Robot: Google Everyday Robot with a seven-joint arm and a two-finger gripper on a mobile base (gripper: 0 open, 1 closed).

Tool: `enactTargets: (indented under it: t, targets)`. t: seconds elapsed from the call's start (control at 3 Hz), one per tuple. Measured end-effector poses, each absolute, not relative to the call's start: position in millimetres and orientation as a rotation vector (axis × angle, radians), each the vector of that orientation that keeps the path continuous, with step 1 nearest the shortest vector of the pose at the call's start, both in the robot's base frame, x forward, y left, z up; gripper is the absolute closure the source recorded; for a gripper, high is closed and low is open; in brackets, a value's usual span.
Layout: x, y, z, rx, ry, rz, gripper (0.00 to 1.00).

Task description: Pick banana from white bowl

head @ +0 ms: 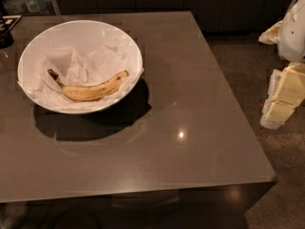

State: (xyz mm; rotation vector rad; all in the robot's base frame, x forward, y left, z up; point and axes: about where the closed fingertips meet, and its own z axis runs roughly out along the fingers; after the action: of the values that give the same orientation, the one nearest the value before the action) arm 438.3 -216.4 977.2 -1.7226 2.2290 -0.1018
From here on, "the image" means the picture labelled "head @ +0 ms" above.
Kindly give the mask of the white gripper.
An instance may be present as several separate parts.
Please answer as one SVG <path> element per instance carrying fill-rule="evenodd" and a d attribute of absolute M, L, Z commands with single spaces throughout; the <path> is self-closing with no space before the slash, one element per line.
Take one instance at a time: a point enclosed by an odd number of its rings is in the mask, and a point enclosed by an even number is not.
<path fill-rule="evenodd" d="M 278 21 L 258 37 L 260 43 L 277 44 L 282 58 L 291 61 L 283 71 L 274 70 L 270 77 L 260 125 L 278 129 L 305 100 L 305 0 L 297 0 Z"/>

